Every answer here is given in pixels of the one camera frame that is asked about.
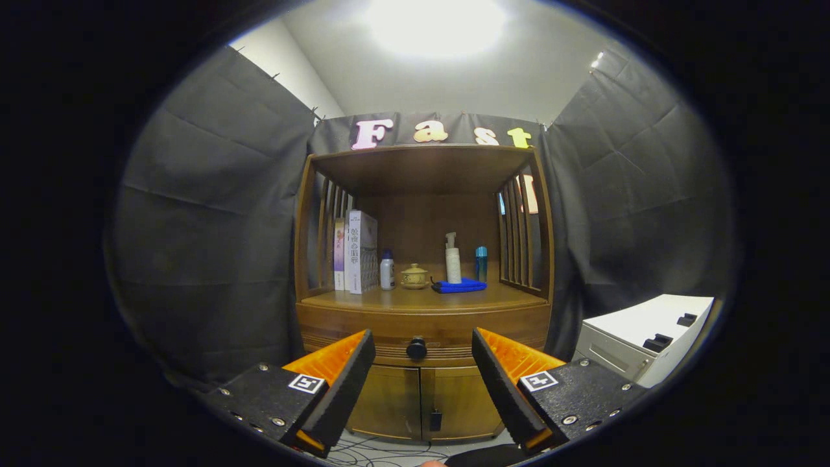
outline blue cloth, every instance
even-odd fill
[[[432,285],[432,290],[438,293],[475,292],[477,290],[484,290],[486,288],[487,283],[474,281],[468,278],[461,278],[461,283],[449,283],[447,281],[438,281]]]

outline floor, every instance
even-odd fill
[[[468,450],[508,443],[513,443],[513,440],[507,430],[490,440],[457,445],[388,443],[376,437],[352,435],[344,431],[327,460],[343,467],[420,467],[428,460],[443,461]]]

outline cabinet drawer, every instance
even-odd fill
[[[639,349],[583,323],[576,352],[616,371],[631,381],[637,381],[655,360]]]
[[[374,362],[395,366],[475,365],[471,348],[475,327],[542,349],[550,320],[548,305],[443,314],[362,312],[305,303],[296,306],[307,351],[318,350],[368,328],[372,330],[377,354]],[[407,356],[407,346],[415,336],[422,336],[426,342],[427,356],[423,360]]]

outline yellow letter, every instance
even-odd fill
[[[525,133],[522,128],[514,128],[507,132],[508,135],[513,136],[513,146],[517,148],[526,148],[527,140],[530,139],[530,133]]]
[[[427,141],[444,141],[449,134],[444,131],[444,124],[437,120],[427,120],[415,125],[415,141],[425,143]]]
[[[479,126],[472,132],[476,134],[476,143],[480,145],[499,145],[499,142],[496,141],[496,133],[493,133],[493,130],[488,130],[487,128],[481,128]]]

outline white box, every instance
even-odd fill
[[[363,211],[349,211],[349,232],[346,236],[346,290],[363,293],[380,285],[378,259],[378,221]]]
[[[582,321],[574,359],[590,358],[640,386],[666,379],[686,355],[709,316],[713,297],[661,295],[634,307]],[[686,313],[691,326],[677,324]],[[672,338],[662,351],[643,347],[655,334]]]

